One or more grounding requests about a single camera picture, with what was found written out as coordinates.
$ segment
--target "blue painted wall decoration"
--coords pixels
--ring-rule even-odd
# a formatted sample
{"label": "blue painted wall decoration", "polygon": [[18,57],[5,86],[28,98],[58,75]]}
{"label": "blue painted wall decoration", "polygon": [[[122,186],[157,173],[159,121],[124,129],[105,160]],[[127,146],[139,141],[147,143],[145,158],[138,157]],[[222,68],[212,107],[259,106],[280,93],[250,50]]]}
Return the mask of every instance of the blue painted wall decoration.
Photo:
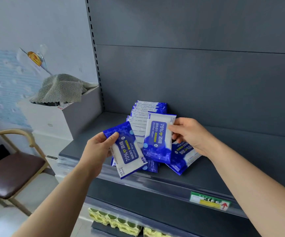
{"label": "blue painted wall decoration", "polygon": [[16,103],[38,92],[42,80],[17,61],[16,53],[0,50],[0,121],[30,127]]}

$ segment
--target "striped cloth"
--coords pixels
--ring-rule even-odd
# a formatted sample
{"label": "striped cloth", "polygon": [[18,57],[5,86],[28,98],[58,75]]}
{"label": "striped cloth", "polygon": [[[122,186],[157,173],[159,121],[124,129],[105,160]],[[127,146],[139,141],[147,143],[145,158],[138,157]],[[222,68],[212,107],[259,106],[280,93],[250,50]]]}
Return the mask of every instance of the striped cloth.
{"label": "striped cloth", "polygon": [[81,102],[82,93],[98,84],[90,84],[68,74],[52,75],[42,83],[31,102]]}

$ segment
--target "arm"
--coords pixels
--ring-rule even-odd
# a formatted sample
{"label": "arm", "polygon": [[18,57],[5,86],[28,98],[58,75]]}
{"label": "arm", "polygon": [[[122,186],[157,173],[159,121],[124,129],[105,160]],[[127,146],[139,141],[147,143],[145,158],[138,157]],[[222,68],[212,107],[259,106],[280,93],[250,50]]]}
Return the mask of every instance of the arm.
{"label": "arm", "polygon": [[109,147],[118,133],[108,139],[103,132],[90,139],[80,162],[13,234],[13,237],[69,237],[92,180],[99,175]]}
{"label": "arm", "polygon": [[200,123],[178,118],[169,129],[172,138],[185,139],[207,156],[248,218],[263,237],[285,236],[285,187],[263,173]]}

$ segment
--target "egg carton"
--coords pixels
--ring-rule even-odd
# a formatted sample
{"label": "egg carton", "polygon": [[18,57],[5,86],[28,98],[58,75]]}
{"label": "egg carton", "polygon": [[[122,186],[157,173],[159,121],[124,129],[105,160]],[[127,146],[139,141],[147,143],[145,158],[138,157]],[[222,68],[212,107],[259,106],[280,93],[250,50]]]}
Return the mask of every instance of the egg carton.
{"label": "egg carton", "polygon": [[144,237],[172,237],[171,235],[166,235],[148,227],[143,228],[143,235]]}
{"label": "egg carton", "polygon": [[89,215],[95,221],[102,223],[104,225],[110,224],[112,228],[118,227],[120,231],[127,233],[129,235],[137,236],[142,230],[142,226],[137,223],[130,222],[123,218],[117,217],[115,215],[94,209],[89,208]]}

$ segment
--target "price tag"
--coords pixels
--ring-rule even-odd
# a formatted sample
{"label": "price tag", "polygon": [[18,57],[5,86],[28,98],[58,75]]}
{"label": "price tag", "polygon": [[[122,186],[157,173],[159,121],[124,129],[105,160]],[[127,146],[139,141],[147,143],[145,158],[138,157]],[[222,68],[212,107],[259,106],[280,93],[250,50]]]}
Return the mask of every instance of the price tag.
{"label": "price tag", "polygon": [[207,195],[202,195],[195,192],[191,192],[190,202],[202,204],[222,211],[226,211],[231,204],[231,202],[229,201],[214,198]]}

